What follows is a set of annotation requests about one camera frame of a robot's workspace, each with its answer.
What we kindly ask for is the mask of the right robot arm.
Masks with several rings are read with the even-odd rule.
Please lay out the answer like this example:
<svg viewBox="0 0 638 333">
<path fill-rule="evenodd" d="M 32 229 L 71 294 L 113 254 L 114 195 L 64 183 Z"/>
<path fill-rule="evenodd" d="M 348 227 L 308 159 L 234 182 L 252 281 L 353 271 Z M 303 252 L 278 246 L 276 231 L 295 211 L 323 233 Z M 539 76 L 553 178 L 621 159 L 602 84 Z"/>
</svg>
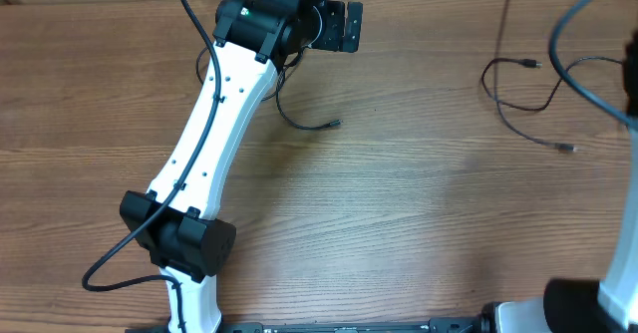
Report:
<svg viewBox="0 0 638 333">
<path fill-rule="evenodd" d="M 631 168 L 620 233 L 600 280 L 553 278 L 540 298 L 493 303 L 467 332 L 635 332 L 637 330 L 637 128 L 628 129 Z"/>
</svg>

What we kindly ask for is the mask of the black usb cable long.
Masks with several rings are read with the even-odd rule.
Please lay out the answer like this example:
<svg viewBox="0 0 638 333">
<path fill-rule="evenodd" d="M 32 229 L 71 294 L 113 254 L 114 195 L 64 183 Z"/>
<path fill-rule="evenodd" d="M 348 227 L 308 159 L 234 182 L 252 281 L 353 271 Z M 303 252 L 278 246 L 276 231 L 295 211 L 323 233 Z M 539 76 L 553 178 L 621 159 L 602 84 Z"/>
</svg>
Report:
<svg viewBox="0 0 638 333">
<path fill-rule="evenodd" d="M 496 31 L 496 37 L 494 42 L 494 51 L 492 58 L 490 61 L 484 66 L 480 77 L 479 82 L 484 90 L 485 94 L 494 102 L 496 113 L 499 116 L 501 122 L 505 125 L 507 129 L 509 129 L 514 134 L 524 138 L 525 140 L 532 142 L 534 144 L 564 153 L 564 154 L 572 154 L 578 151 L 578 148 L 574 144 L 549 141 L 545 139 L 541 139 L 535 137 L 533 135 L 527 134 L 524 131 L 518 129 L 506 116 L 504 109 L 512 109 L 524 113 L 529 114 L 537 114 L 545 111 L 550 104 L 552 103 L 555 94 L 558 89 L 563 84 L 563 79 L 560 78 L 557 80 L 556 84 L 553 86 L 552 90 L 548 94 L 545 101 L 538 106 L 524 106 L 518 105 L 513 102 L 509 102 L 505 100 L 498 92 L 498 65 L 499 64 L 512 64 L 517 65 L 521 68 L 525 69 L 540 69 L 542 67 L 542 63 L 538 60 L 530 59 L 530 58 L 511 58 L 504 57 L 501 55 L 502 43 L 504 32 L 506 28 L 507 16 L 509 13 L 511 0 L 504 0 L 502 9 L 499 15 L 499 21 Z"/>
</svg>

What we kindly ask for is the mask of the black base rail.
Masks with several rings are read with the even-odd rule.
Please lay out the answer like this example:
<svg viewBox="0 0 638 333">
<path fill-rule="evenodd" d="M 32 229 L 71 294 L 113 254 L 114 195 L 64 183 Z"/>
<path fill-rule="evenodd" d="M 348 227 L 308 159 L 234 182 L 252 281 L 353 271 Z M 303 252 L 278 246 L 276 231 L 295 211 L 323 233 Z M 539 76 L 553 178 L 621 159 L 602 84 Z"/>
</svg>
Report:
<svg viewBox="0 0 638 333">
<path fill-rule="evenodd" d="M 490 324 L 483 318 L 438 317 L 410 323 L 333 323 L 263 325 L 222 323 L 216 333 L 484 333 Z"/>
</svg>

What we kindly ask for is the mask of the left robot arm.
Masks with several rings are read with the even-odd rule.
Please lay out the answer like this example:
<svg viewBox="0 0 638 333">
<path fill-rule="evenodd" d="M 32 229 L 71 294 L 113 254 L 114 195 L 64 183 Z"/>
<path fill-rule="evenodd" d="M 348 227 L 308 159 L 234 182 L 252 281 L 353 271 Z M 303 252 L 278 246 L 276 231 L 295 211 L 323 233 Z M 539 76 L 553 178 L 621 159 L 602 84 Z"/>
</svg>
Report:
<svg viewBox="0 0 638 333">
<path fill-rule="evenodd" d="M 127 192 L 120 216 L 159 267 L 170 317 L 163 332 L 217 332 L 216 275 L 235 227 L 218 219 L 226 176 L 266 94 L 305 49 L 354 53 L 363 6 L 332 0 L 223 0 L 195 106 L 145 192 Z"/>
</svg>

